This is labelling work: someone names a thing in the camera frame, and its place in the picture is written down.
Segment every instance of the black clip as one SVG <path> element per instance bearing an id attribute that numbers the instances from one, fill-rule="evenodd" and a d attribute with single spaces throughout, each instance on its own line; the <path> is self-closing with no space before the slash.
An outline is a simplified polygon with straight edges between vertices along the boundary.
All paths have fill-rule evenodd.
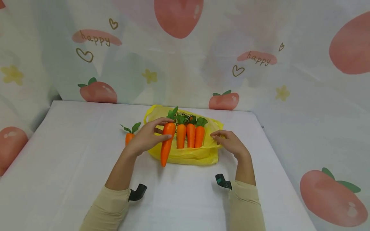
<path id="1" fill-rule="evenodd" d="M 217 184 L 220 185 L 221 187 L 232 189 L 231 182 L 226 181 L 225 178 L 223 177 L 223 174 L 217 174 L 216 175 L 216 181 Z"/>
<path id="2" fill-rule="evenodd" d="M 143 196 L 145 191 L 147 190 L 147 186 L 143 184 L 139 184 L 138 188 L 136 191 L 131 189 L 130 197 L 128 198 L 129 201 L 138 201 L 140 200 Z"/>

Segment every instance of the hand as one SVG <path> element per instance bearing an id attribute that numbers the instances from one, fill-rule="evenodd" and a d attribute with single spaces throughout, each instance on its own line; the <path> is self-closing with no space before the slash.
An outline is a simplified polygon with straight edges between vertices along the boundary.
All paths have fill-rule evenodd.
<path id="1" fill-rule="evenodd" d="M 170 139 L 171 135 L 157 136 L 154 133 L 162 134 L 163 131 L 156 128 L 158 125 L 165 125 L 166 123 L 173 123 L 174 121 L 169 118 L 158 118 L 145 124 L 134 138 L 128 143 L 124 151 L 135 156 L 140 156 L 143 152 L 153 148 L 158 143 Z"/>
<path id="2" fill-rule="evenodd" d="M 211 133 L 210 136 L 228 152 L 234 154 L 236 159 L 240 160 L 243 157 L 250 156 L 248 149 L 232 131 L 218 130 Z"/>

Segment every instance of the table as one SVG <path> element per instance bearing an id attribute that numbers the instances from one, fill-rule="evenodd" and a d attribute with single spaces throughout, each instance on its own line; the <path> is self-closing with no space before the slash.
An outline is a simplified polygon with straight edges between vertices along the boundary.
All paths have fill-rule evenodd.
<path id="1" fill-rule="evenodd" d="M 150 106 L 54 101 L 7 173 L 0 179 L 0 229 L 78 230 L 124 148 L 120 124 L 141 122 Z M 185 109 L 217 119 L 248 147 L 269 231 L 315 230 L 256 116 L 251 112 Z M 227 230 L 228 190 L 236 160 L 220 149 L 219 162 L 199 167 L 167 164 L 148 153 L 136 162 L 131 187 L 148 187 L 130 202 L 120 229 Z"/>

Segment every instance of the plastic bag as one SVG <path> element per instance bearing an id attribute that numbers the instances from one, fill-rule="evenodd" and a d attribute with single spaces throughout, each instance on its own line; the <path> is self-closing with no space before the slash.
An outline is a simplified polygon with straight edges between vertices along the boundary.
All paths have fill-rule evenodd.
<path id="1" fill-rule="evenodd" d="M 173 110 L 170 107 L 164 107 L 161 105 L 153 105 L 145 114 L 144 117 L 144 124 L 149 121 L 153 121 L 160 117 L 166 117 L 168 115 L 168 111 Z M 188 115 L 195 115 L 198 117 L 204 117 L 192 112 L 178 110 L 178 112 L 185 113 Z M 183 148 L 177 149 L 176 147 L 176 135 L 172 142 L 171 151 L 169 153 L 169 157 L 167 162 L 168 163 L 175 163 L 175 164 L 191 164 L 191 165 L 212 165 L 218 162 L 218 149 L 221 145 L 217 145 L 217 143 L 210 137 L 212 132 L 215 132 L 219 129 L 223 128 L 223 124 L 217 120 L 204 117 L 208 123 L 205 125 L 205 137 L 203 141 L 203 146 L 200 148 Z M 157 144 L 154 148 L 150 149 L 148 152 L 151 156 L 156 158 L 157 160 L 161 159 L 161 147 L 162 143 Z"/>

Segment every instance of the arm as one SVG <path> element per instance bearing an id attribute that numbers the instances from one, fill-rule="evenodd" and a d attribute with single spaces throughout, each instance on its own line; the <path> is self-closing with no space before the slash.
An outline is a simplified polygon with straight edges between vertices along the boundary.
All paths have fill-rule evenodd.
<path id="1" fill-rule="evenodd" d="M 220 130 L 211 136 L 238 160 L 235 181 L 231 183 L 232 190 L 229 193 L 230 231 L 265 231 L 252 158 L 248 149 L 233 132 Z"/>
<path id="2" fill-rule="evenodd" d="M 173 122 L 172 119 L 159 118 L 144 125 L 137 135 L 122 151 L 105 186 L 88 211 L 80 231 L 116 231 L 128 211 L 130 181 L 136 158 L 144 151 L 160 142 L 171 138 L 170 135 L 156 136 L 162 133 L 156 128 Z"/>

